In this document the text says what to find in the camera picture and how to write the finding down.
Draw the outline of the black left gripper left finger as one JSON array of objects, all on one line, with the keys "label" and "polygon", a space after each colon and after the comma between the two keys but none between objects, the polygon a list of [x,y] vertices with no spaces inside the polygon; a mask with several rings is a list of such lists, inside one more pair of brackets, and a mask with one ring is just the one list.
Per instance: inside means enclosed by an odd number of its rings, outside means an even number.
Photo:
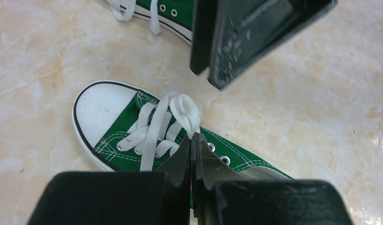
[{"label": "black left gripper left finger", "polygon": [[152,172],[62,172],[47,184],[30,225],[187,225],[190,140]]}]

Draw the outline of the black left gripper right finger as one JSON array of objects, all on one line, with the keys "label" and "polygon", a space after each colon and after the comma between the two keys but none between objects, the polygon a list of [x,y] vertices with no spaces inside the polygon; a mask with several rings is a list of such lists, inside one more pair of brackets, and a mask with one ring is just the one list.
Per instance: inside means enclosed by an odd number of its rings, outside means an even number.
[{"label": "black left gripper right finger", "polygon": [[243,176],[209,148],[191,140],[193,213],[200,225],[350,225],[346,206],[330,183],[267,175]]}]

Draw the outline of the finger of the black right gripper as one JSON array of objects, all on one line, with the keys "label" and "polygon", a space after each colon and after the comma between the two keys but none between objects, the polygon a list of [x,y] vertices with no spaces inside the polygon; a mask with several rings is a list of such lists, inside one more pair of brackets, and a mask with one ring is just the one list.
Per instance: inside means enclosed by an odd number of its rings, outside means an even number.
[{"label": "finger of the black right gripper", "polygon": [[195,75],[209,66],[217,6],[217,0],[193,2],[190,69]]},{"label": "finger of the black right gripper", "polygon": [[226,88],[250,66],[330,12],[336,0],[221,0],[208,81]]}]

